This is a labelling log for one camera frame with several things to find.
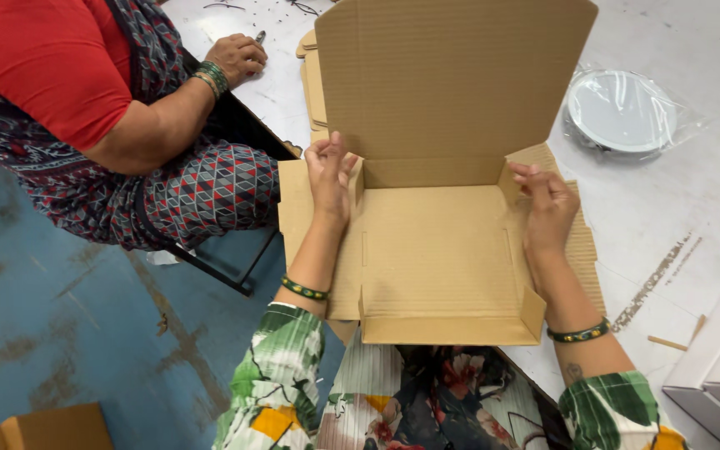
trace painted floor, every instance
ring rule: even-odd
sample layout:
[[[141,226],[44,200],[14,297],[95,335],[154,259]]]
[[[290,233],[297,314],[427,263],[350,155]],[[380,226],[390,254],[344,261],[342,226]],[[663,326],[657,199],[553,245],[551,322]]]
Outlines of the painted floor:
[[[211,239],[201,254],[236,275],[262,231]],[[278,236],[253,271],[255,295],[185,264],[92,244],[34,212],[0,170],[0,422],[98,401],[116,449],[210,448],[229,382],[285,270]],[[161,336],[164,313],[169,329]],[[321,405],[343,345],[329,328]]]

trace wire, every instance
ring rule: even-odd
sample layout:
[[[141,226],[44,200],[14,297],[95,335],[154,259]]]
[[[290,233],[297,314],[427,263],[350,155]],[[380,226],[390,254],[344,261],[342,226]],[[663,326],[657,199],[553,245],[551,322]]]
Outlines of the wire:
[[[297,8],[304,11],[305,13],[307,13],[309,15],[318,16],[318,13],[313,8],[309,7],[308,5],[305,5],[304,3],[299,3],[296,0],[288,0],[288,1],[290,2],[291,5],[295,5]]]
[[[242,8],[240,6],[235,5],[227,5],[226,3],[211,3],[210,5],[203,6],[203,8],[209,8],[211,6],[226,6],[227,8],[238,8],[239,10],[246,10],[246,8]]]

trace plastic wrap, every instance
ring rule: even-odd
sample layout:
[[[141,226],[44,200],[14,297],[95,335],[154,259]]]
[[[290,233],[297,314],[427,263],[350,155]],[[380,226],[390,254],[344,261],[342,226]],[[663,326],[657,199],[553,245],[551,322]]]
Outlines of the plastic wrap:
[[[710,120],[651,78],[578,67],[565,94],[563,133],[597,155],[654,158],[694,137]]]

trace floral sleeve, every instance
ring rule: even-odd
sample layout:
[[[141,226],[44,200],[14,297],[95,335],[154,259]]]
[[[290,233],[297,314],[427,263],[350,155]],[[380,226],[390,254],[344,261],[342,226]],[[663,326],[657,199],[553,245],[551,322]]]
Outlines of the floral sleeve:
[[[687,450],[670,427],[649,382],[640,372],[594,376],[568,386],[560,396],[575,449]]]
[[[311,450],[324,330],[310,312],[273,302],[230,383],[230,410],[218,418],[213,450]]]

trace green bangle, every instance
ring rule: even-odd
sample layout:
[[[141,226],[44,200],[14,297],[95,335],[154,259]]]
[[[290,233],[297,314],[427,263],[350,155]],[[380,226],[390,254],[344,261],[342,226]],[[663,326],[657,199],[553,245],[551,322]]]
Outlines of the green bangle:
[[[227,82],[223,70],[221,70],[221,67],[217,66],[215,62],[202,61],[197,70],[213,78],[213,81],[215,81],[215,84],[221,93],[230,89],[230,84]]]
[[[213,96],[215,97],[215,101],[217,102],[218,101],[218,90],[216,90],[215,86],[213,86],[213,83],[211,83],[209,79],[207,79],[199,74],[194,74],[194,76],[196,78],[199,78],[200,80],[204,80],[204,82],[207,83],[207,86],[209,86],[213,90]]]
[[[315,291],[313,289],[308,289],[301,284],[296,284],[295,282],[290,281],[290,278],[288,278],[287,274],[282,276],[282,282],[282,285],[288,288],[291,292],[299,294],[303,297],[307,297],[308,299],[327,300],[330,298],[329,292]]]
[[[546,335],[557,342],[583,342],[584,340],[596,339],[600,336],[607,334],[610,330],[610,321],[606,317],[602,317],[602,322],[597,326],[588,328],[581,332],[574,333],[555,333],[549,328],[546,328]]]

